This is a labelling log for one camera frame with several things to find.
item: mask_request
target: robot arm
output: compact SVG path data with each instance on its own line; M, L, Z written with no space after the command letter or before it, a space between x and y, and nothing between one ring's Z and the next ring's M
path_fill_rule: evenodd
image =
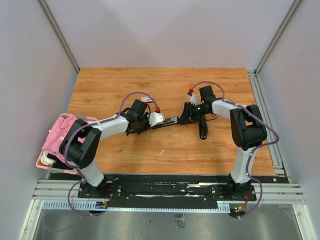
M202 140L207 138L208 126L206 123L206 114L220 115L230 119L232 139L236 145L236 156L233 170L230 174L230 182L233 189L250 185L251 179L246 173L248 158L251 151L262 144L267 138L266 128L259 122L250 117L243 109L235 105L216 98L211 86L205 86L199 89L201 96L201 104L198 104L198 97L192 92L188 95L190 102L184 103L183 113L178 124L199 123L199 136ZM244 106L249 112L253 113L259 119L262 119L261 113L257 105ZM248 166L248 174L251 174L252 165L256 152L251 157Z
M250 109L255 110L255 115L262 119L259 108L251 105ZM216 100L212 103L212 112L215 115L223 116L231 121L231 132L234 143L236 144L235 162L231 172L231 177L236 184L244 184L251 179L246 174L246 166L248 158L252 150L262 144L267 138L266 129L259 123L254 121L250 126L246 125L246 121L251 120L244 111L237 106L226 103L222 100ZM252 166L257 151L251 157L248 167L248 173L251 175Z
M127 108L127 113L121 112L119 116L115 114L96 122L76 120L61 143L59 152L64 154L68 142L71 141L67 151L68 160L80 169L90 185L97 187L104 179L94 161L99 141L118 133L140 134L148 129L160 127L159 123L165 121L161 112L145 112L147 106L146 103L135 100L133 105ZM88 126L71 139L72 135L84 125Z

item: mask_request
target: wooden table surface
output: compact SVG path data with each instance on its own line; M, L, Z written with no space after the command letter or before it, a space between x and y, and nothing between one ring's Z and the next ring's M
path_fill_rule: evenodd
M180 117L184 102L189 101L189 88L204 80L220 84L230 101L255 103L245 68L81 68L68 112L101 120L117 113L127 94L143 91L154 97L165 118ZM220 97L221 91L212 88ZM199 88L194 92L199 95ZM142 96L130 96L124 108ZM200 140L198 124L173 125L140 135L119 133L99 143L95 161L104 173L229 174L236 156L230 120L218 116L207 124L206 140ZM274 173L269 150L263 147L252 174Z

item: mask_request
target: pink cloth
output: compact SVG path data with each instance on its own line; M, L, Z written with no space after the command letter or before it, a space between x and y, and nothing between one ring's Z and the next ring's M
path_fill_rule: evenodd
M55 155L61 162L65 162L65 157L59 152L59 147L69 132L71 126L78 118L73 114L70 114L67 118L60 116L51 128L49 135L47 136L42 150ZM79 138L79 142L83 143L84 139Z

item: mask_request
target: metal frame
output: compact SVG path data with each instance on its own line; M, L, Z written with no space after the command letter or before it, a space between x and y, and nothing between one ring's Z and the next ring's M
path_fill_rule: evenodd
M19 240L33 239L44 200L32 199L19 235Z
M269 126L274 128L271 114L268 109L268 104L265 100L265 95L264 95L262 86L259 83L259 78L254 73L254 70L248 70L247 73L248 73L249 81L251 84L253 96L254 96L256 104L258 105L258 107L261 111L262 118L265 121L265 123L267 123ZM273 134L268 134L266 140L267 140L267 142L272 142L275 140L275 136ZM288 175L288 173L285 170L285 163L283 161L283 157L282 157L278 143L273 144L273 145L269 145L268 148L269 148L269 152L271 155L271 160L272 160L272 164L274 167L275 175L279 176L279 177L286 177L287 176L288 180L290 181L290 176Z
M66 201L70 188L77 181L73 180L39 180L33 194L33 200L54 200ZM208 185L223 185L226 183L218 182L200 182L199 184L189 184L189 187L203 187ZM252 184L255 187L257 198L260 196L260 188L257 183ZM304 197L299 184L289 183L263 183L262 204L305 204ZM101 202L101 198L78 198L79 185L71 191L72 201L90 201ZM217 201L220 204L242 204L243 201Z
M317 235L313 224L310 219L310 215L307 209L307 205L295 205L293 204L293 210L295 213L296 221L298 222L301 236L304 240L316 240Z
M79 211L96 211L97 202L95 200L72 200L72 206ZM44 200L43 210L70 210L67 200ZM229 214L230 207L228 203L218 203L218 208L212 209L187 209L187 208L130 208L130 207L108 207L100 209L102 212L157 212L157 213L214 213Z
M79 67L74 55L72 54L62 32L57 24L57 21L56 21L55 17L53 16L53 14L49 8L49 5L47 4L47 1L46 0L37 0L37 1L40 5L41 9L43 10L43 13L44 13L46 19L48 20L49 24L51 25L51 28L52 28L55 36L59 40L61 47L63 48L66 56L68 57L71 65L73 66L74 70L78 74L80 71L80 67Z
M275 35L273 36L269 46L266 48L256 70L254 71L255 74L259 74L261 69L264 67L266 61L268 60L270 54L274 50L275 46L277 45L279 39L281 38L282 34L284 33L285 29L287 28L288 24L290 23L291 19L293 18L294 14L296 13L298 7L304 0L294 0L292 5L290 6L288 12L286 13L283 21L281 22L279 28L277 29Z

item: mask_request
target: wire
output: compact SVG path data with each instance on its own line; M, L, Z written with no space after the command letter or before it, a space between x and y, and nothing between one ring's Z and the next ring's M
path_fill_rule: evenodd
M108 190L105 191L105 192L106 192L106 194L105 194L105 198L104 198L103 205L104 205L105 207L107 207Z
M223 190L223 191L218 191L218 192L215 192L215 193L211 193L211 195L220 195L220 194L224 194L225 192L227 192L228 191L228 189L226 188L225 190Z
M43 214L43 217L42 217L42 239L44 239L44 230L47 230L48 232L50 233L60 233L60 232L63 232L69 228L71 228L72 226L74 226L76 223L72 223L70 224L69 226L66 226L64 228L61 228L61 229L58 229L58 230L55 230L55 229L51 229L50 227L48 227L47 223L46 223L46 216L49 215L50 213L47 213L47 214Z
M71 201L70 201L71 191L72 191L72 190L74 189L74 187L75 187L76 185L78 185L78 184L86 184L86 183L87 183L87 180L86 180L86 177L82 174L81 170L80 170L78 167L73 166L73 165L70 165L70 164L68 163L68 150L69 150L70 144L71 144L71 142L73 141L73 139L76 137L76 135L77 135L80 131L82 131L82 129L85 129L85 128L90 127L90 126L95 126L95 125L98 125L98 124L103 124L103 123L107 123L107 122L116 120L116 119L120 116L120 114L121 114L121 112L122 112L122 108L123 108L123 106L124 106L124 104L125 104L125 101L127 100L127 98L128 98L129 96L131 96L131 95L133 95L133 94L143 94L143 95L148 96L148 97L154 102L154 105L155 105L156 109L159 109L159 107L158 107L158 105L157 105L157 102L156 102L156 101L153 99L153 97L150 96L149 94L147 94L147 93L145 93L145 92L143 92L143 91L134 91L134 92L131 92L131 93L129 93L127 96L124 97L124 99L123 99L123 101L122 101L122 103L121 103L121 105L120 105L119 112L116 114L115 117L110 117L110 118L107 118L107 119L103 119L103 120L99 120L99 121L94 121L94 122L91 122L91 123L88 123L88 124L85 124L85 125L79 127L79 128L71 135L69 141L68 141L67 144L66 144L66 147L65 147L65 150L64 150L64 163L65 163L65 165L67 165L69 168L74 168L74 169L76 169L77 172L79 173L79 175L82 177L82 180L81 180L81 181L76 182L76 183L70 188L69 193L68 193L68 196L67 196L67 201L68 201L69 207L70 207L75 213L77 213L77 214L80 214L80 215L82 215L82 216L100 216L100 215L104 214L106 211L104 211L104 212L102 212L102 213L84 213L84 212L80 212L80 211L76 210L76 209L72 206Z
M244 207L246 207L247 206L247 203L248 203L248 201L249 201L249 197L248 197L248 194L244 194L244 198L245 198L245 204L244 204Z
M211 113L211 117L212 117L211 119L208 119L208 120L206 119L206 121L212 121L212 120L216 120L218 118L217 116L215 116L212 113Z
M150 119L150 116L151 116L151 109L150 109L149 104L147 104L147 106L148 106L148 109L149 109L149 118L148 118L148 119Z
M272 132L274 135L275 135L275 140L274 141L271 141L271 142L267 142L267 143L263 143L259 146L256 146L249 154L249 158L246 162L246 165L245 165L245 173L247 174L247 176L255 181L256 183L259 184L259 187L260 187L260 196L259 196L259 199L257 200L256 204L253 206L253 208L251 208L247 213L245 213L244 215L242 216L239 216L240 219L248 216L250 213L252 213L257 207L258 205L260 204L261 202L261 199L262 199L262 194L263 194L263 189L262 189L262 183L259 179L251 176L249 174L249 165L250 165L250 162L251 162L251 159L252 159L252 156L254 155L254 152L257 151L259 148L262 148L264 146L268 146L268 145L272 145L272 144L276 144L277 142L279 142L280 140L280 137L278 135L278 133L272 129L268 124L264 123L260 118L258 118L257 116L255 116L253 113L251 113L249 110L247 110L247 108L245 106L242 106L240 104L237 104L235 102L232 102L232 101L227 101L225 99L225 91L224 89L217 83L213 82L213 81L200 81L198 82L197 84L195 84L191 89L194 89L196 86L198 86L199 84L204 84L204 83L208 83L208 84L213 84L215 86L217 86L218 88L220 88L220 90L222 91L222 101L227 103L227 104L231 104L231 105L234 105L236 106L237 108L241 108L243 109L250 117L252 117L253 119L255 119L256 121L258 121L261 125L263 125L264 127L266 127L270 132Z
M110 203L112 201L112 199L114 199L114 191L111 188L109 188L108 191L111 191L111 193L112 193L112 195L109 199L109 203Z

